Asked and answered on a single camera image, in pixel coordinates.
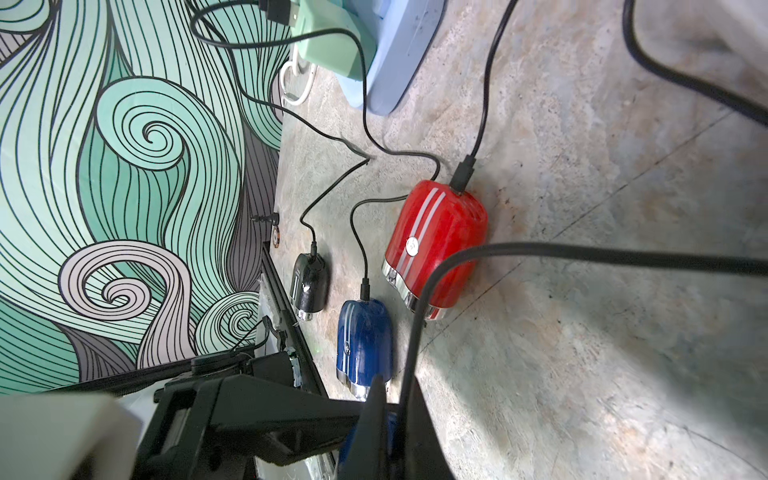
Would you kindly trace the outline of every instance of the chrome trim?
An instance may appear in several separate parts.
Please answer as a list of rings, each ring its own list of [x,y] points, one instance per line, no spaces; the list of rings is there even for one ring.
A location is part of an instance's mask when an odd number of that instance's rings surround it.
[[[397,292],[400,294],[400,299],[405,302],[408,310],[411,310],[412,312],[415,311],[416,302],[419,301],[419,298],[414,295],[411,290],[409,290],[409,288],[406,286],[405,280],[402,279],[397,270],[392,268],[392,265],[389,265],[389,262],[386,261],[386,258],[384,259],[384,264],[382,265],[382,273],[384,274],[384,278],[386,279],[387,283],[394,286],[395,290],[397,290]],[[424,320],[440,320],[449,310],[449,308],[441,308],[439,306],[430,305],[429,308],[427,308],[427,314],[424,315]]]
[[[314,315],[314,313],[305,312],[304,310],[296,309],[296,317],[299,320],[304,320],[305,322],[311,322],[312,321],[312,315]]]
[[[349,379],[346,373],[339,369],[336,369],[336,378],[339,379],[339,381],[349,389],[349,391],[355,396],[356,399],[365,400],[368,398],[368,391],[371,389],[371,387],[354,383]]]

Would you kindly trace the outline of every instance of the teal swirl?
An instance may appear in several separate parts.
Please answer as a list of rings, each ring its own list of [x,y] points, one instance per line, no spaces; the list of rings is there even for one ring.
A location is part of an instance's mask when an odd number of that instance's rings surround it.
[[[197,325],[197,352],[203,355],[232,348],[256,324],[258,309],[256,292],[239,292],[216,302]],[[263,328],[257,327],[244,341],[263,337]]]
[[[185,4],[185,0],[112,0],[116,41],[132,75],[167,80],[199,98],[235,140],[235,154],[242,157],[243,123],[235,87],[227,76],[228,61],[190,36]]]
[[[203,0],[194,3],[202,8],[218,1]],[[265,12],[256,5],[225,8],[208,15],[207,20],[215,27],[220,37],[227,41],[270,41],[290,37],[290,28],[267,21]],[[271,107],[257,104],[248,97],[280,102],[276,96],[273,96],[274,80],[280,67],[288,60],[289,49],[289,45],[236,51],[215,49],[228,70],[236,93],[239,94],[240,109],[250,128],[266,145],[276,149],[280,148],[282,121]]]
[[[159,302],[106,323],[72,311],[57,287],[66,259],[94,243],[78,204],[78,152],[108,66],[108,19],[103,2],[67,2],[0,68],[0,297],[40,322],[138,344]],[[108,266],[86,288],[122,277]]]
[[[184,192],[167,218],[160,245],[188,265],[192,304],[199,311],[234,293],[221,266],[232,238],[241,166],[210,110],[178,85],[125,78],[102,91],[96,124],[107,146],[140,169],[168,170],[185,159]],[[147,200],[127,199],[126,205],[140,209]]]
[[[9,0],[0,5],[0,31],[4,32],[35,31],[51,14],[50,0]]]
[[[129,78],[131,70],[120,51],[112,48],[109,55],[102,84]],[[182,157],[166,170],[136,167],[106,145],[92,121],[78,161],[78,197],[94,240],[139,240],[162,245],[165,228],[186,185],[188,163]],[[155,270],[140,263],[120,262],[113,267],[126,277],[144,282],[153,300],[163,302],[165,285]],[[195,321],[203,312],[192,307],[190,314]]]

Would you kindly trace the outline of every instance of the wall mural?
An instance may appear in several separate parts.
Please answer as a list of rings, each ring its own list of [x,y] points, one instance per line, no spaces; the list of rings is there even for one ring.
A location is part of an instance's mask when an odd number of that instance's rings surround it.
[[[273,98],[288,47],[230,63],[189,32],[205,5],[0,2],[1,393],[216,352],[256,322],[269,231],[250,218],[273,209],[282,125],[244,94]],[[289,36],[250,6],[209,20]]]

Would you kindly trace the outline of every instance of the white stripe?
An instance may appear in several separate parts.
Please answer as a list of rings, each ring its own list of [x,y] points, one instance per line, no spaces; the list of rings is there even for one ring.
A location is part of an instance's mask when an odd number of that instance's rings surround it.
[[[346,352],[346,346],[349,343],[349,317],[352,309],[346,311],[344,316],[344,345],[341,347],[342,359],[341,359],[341,371],[349,375],[349,355]]]
[[[408,235],[407,238],[410,238],[416,235],[416,230],[419,228],[419,223],[421,223],[422,221],[424,212],[427,210],[427,206],[429,205],[429,202],[432,201],[432,198],[435,196],[436,193],[437,193],[437,187],[433,187],[432,190],[429,192],[429,195],[427,195],[427,198],[424,199],[422,208],[419,210],[419,215],[416,216],[416,221],[413,222],[413,227],[411,228],[411,234]],[[406,261],[406,254],[407,254],[406,249],[405,247],[403,247],[402,253],[400,254],[400,261],[397,263],[397,268],[395,268],[395,271],[397,271],[397,273],[402,272],[401,269],[402,269],[403,263]]]
[[[429,215],[427,216],[427,221],[424,223],[424,227],[422,227],[421,233],[419,233],[419,238],[418,238],[418,240],[419,240],[419,247],[421,247],[422,240],[424,238],[424,234],[426,233],[427,228],[429,228],[429,224],[432,222],[432,215],[434,215],[435,212],[437,211],[437,207],[440,206],[440,202],[442,202],[443,198],[445,198],[445,192],[440,194],[440,197],[438,197],[437,201],[432,206],[432,209],[429,211]],[[408,285],[408,281],[407,281],[407,279],[408,279],[408,272],[411,270],[411,264],[413,264],[413,259],[414,258],[415,257],[411,257],[411,260],[409,260],[408,266],[406,267],[406,272],[402,275],[402,280],[404,282],[406,282],[406,285]]]

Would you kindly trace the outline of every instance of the white cable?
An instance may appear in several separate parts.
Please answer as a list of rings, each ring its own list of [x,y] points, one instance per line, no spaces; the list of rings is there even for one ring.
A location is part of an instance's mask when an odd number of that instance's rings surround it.
[[[297,45],[293,46],[293,57],[283,65],[283,67],[280,69],[280,88],[283,89],[283,106],[286,104],[293,105],[294,107],[297,105],[301,105],[306,101],[307,97],[310,96],[310,90],[312,90],[312,83],[315,81],[315,75],[317,74],[317,65],[311,64],[310,67],[310,77],[306,80],[306,86],[304,87],[304,92],[301,94],[300,97],[298,97],[296,100],[292,100],[288,97],[288,94],[286,93],[286,81],[285,81],[285,74],[288,72],[288,68],[293,72],[293,75],[298,77],[301,72],[301,67],[299,66],[299,48]]]

